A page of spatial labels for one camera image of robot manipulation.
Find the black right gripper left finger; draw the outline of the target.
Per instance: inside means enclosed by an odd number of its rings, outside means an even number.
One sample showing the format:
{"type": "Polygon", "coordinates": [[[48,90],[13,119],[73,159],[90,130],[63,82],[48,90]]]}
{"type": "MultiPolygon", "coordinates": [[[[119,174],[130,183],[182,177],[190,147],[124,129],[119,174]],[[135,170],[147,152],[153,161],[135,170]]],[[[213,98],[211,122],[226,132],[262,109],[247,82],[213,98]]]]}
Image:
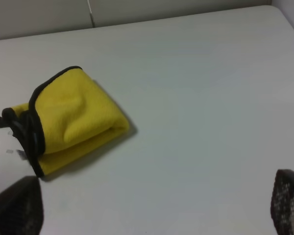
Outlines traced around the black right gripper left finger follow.
{"type": "Polygon", "coordinates": [[[38,235],[43,222],[37,177],[25,176],[0,193],[0,235],[38,235]]]}

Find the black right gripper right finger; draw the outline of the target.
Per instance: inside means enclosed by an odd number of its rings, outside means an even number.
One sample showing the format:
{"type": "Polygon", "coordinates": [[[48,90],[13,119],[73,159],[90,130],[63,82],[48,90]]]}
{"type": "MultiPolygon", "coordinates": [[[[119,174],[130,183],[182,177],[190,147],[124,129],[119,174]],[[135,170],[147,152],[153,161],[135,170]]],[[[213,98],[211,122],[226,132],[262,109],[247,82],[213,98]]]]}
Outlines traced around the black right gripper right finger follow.
{"type": "Polygon", "coordinates": [[[294,235],[294,171],[276,172],[270,215],[278,235],[294,235]]]}

